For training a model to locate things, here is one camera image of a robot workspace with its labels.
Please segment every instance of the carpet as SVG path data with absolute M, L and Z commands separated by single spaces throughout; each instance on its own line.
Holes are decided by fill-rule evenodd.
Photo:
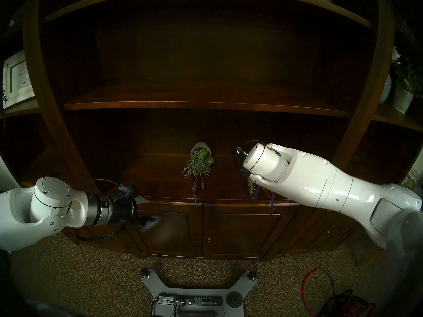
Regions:
M 11 254 L 11 275 L 26 298 L 37 299 L 89 317 L 148 317 L 152 296 L 139 271 L 151 268 L 169 287 L 229 288 L 246 270 L 258 275 L 246 296 L 246 317 L 309 316 L 301 299 L 301 284 L 311 269 L 327 270 L 337 293 L 352 288 L 369 302 L 381 300 L 385 253 L 357 269 L 356 263 L 376 246 L 363 229 L 334 251 L 255 260 L 139 259 L 129 254 L 75 245 L 63 234 L 44 238 Z M 330 297 L 330 282 L 315 273 L 305 297 L 315 314 Z

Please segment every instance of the picture frame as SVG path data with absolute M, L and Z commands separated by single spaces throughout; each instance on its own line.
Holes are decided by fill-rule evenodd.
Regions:
M 6 100 L 2 100 L 4 109 L 34 97 L 24 50 L 5 60 L 3 64 L 3 90 L 6 97 Z

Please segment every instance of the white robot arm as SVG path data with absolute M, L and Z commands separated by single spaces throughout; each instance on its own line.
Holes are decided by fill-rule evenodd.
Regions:
M 357 220 L 382 248 L 386 248 L 390 226 L 400 212 L 408 209 L 421 216 L 421 199 L 409 189 L 352 177 L 313 154 L 260 143 L 249 153 L 239 147 L 235 152 L 245 159 L 244 174 L 259 186 L 303 205 Z
M 31 188 L 6 191 L 0 194 L 0 249 L 24 248 L 57 234 L 65 226 L 79 228 L 120 222 L 122 230 L 128 224 L 139 232 L 147 231 L 160 217 L 138 218 L 135 201 L 138 194 L 132 184 L 120 185 L 119 191 L 111 195 L 89 194 L 54 177 L 42 177 Z M 96 239 L 77 237 L 81 241 Z

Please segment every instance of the round black disc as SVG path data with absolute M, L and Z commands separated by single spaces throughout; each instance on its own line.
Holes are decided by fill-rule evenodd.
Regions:
M 226 296 L 226 303 L 231 308 L 238 308 L 242 305 L 242 295 L 240 295 L 238 292 L 228 293 Z

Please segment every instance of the cabinet door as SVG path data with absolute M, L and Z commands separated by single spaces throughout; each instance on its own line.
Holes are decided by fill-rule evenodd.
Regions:
M 205 204 L 204 257 L 264 257 L 299 204 Z
M 322 250 L 313 243 L 326 234 L 339 216 L 335 211 L 301 206 L 270 249 L 269 255 L 274 257 Z
M 338 214 L 337 219 L 308 247 L 308 250 L 333 250 L 356 229 L 357 222 Z
M 175 257 L 203 256 L 203 207 L 198 203 L 154 202 L 138 205 L 138 216 L 159 216 L 147 232 L 128 228 L 144 254 Z

